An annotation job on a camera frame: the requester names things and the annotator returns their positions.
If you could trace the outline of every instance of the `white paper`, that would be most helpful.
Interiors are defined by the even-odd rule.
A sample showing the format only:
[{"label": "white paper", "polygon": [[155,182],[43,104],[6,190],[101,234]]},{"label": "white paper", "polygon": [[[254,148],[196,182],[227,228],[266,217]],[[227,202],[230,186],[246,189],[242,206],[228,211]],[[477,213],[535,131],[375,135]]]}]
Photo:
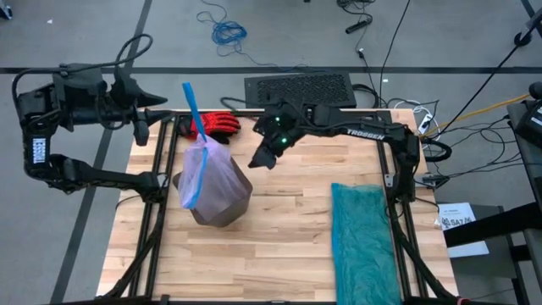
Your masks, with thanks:
[{"label": "white paper", "polygon": [[[468,224],[476,220],[471,205],[467,202],[439,204],[440,224],[442,230],[448,230],[458,225]],[[467,245],[448,248],[450,258],[463,258],[475,255],[489,254],[485,241],[477,241]]]}]

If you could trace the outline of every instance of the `butcher block tabletop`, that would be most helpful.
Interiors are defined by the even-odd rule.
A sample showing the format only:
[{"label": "butcher block tabletop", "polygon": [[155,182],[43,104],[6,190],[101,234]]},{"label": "butcher block tabletop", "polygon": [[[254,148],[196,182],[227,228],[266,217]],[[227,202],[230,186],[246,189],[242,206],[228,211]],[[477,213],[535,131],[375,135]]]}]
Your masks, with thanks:
[{"label": "butcher block tabletop", "polygon": [[[395,122],[416,130],[412,110],[390,111]],[[242,129],[231,138],[229,148],[254,186],[249,208],[225,228],[201,226],[190,211],[180,206],[179,194],[171,186],[153,299],[169,294],[171,300],[334,301],[331,184],[382,185],[376,141],[305,136],[278,158],[274,169],[248,169],[262,137],[252,131],[253,120],[239,120]],[[161,171],[165,168],[171,128],[172,124],[164,144]],[[127,173],[152,169],[158,130],[159,124],[151,127],[147,146],[132,144]],[[184,138],[178,140],[173,174],[182,170],[183,152],[190,144]],[[388,164],[393,164],[390,149],[385,146]],[[418,173],[426,171],[422,157]],[[134,195],[133,191],[123,191],[119,200]],[[417,197],[434,202],[433,192],[427,189],[418,188]],[[136,255],[143,208],[139,197],[119,205],[97,295],[113,287]],[[444,287],[457,294],[444,235],[434,224],[437,208],[418,201],[411,204],[411,209],[422,259]],[[406,264],[412,294],[416,296],[418,285],[409,258]],[[142,267],[139,295],[145,288],[147,268],[148,258]]]}]

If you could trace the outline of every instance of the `robotic hand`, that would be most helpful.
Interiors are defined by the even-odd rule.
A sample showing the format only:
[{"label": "robotic hand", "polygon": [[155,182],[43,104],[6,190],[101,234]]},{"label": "robotic hand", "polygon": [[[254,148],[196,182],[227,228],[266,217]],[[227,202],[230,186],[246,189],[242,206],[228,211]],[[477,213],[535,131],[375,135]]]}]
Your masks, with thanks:
[{"label": "robotic hand", "polygon": [[[128,41],[121,53],[135,38],[139,37]],[[29,72],[15,77],[12,93],[23,131],[28,176],[68,194],[88,186],[104,186],[133,189],[146,202],[159,200],[162,187],[155,173],[128,175],[94,169],[83,161],[50,153],[51,137],[59,126],[73,132],[75,125],[99,123],[117,130],[131,122],[137,145],[145,146],[148,126],[171,115],[169,111],[139,111],[138,108],[165,103],[167,99],[144,92],[118,62],[114,63],[115,82],[111,91],[107,91],[108,85],[100,70],[111,64],[61,64],[60,69],[47,71],[53,73],[53,83],[18,96],[17,82]],[[114,122],[120,125],[113,127]]]},{"label": "robotic hand", "polygon": [[263,140],[249,168],[266,166],[272,169],[276,158],[305,135],[347,135],[383,141],[390,144],[397,170],[390,195],[408,202],[414,201],[413,176],[420,160],[420,144],[419,138],[407,126],[369,118],[353,119],[338,108],[324,105],[304,105],[299,109],[284,99],[272,104],[254,125],[254,131],[262,135]]}]

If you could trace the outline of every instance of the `teal towel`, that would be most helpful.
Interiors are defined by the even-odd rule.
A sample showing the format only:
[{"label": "teal towel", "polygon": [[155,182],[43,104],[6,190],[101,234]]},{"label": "teal towel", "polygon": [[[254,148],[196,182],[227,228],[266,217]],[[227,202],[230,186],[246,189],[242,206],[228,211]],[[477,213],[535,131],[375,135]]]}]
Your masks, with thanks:
[{"label": "teal towel", "polygon": [[401,304],[382,186],[331,185],[338,305]]}]

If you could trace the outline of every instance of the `red and black glove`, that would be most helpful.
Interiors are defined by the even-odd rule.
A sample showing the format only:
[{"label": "red and black glove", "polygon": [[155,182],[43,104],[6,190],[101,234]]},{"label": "red and black glove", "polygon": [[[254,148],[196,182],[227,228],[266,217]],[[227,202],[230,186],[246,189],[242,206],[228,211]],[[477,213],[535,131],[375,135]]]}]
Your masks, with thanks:
[{"label": "red and black glove", "polygon": [[[221,144],[230,144],[228,138],[237,133],[241,128],[239,120],[231,113],[215,112],[200,115],[202,117],[205,134],[211,136],[215,141]],[[191,115],[180,118],[177,132],[180,136],[189,139],[197,138],[196,122]]]}]

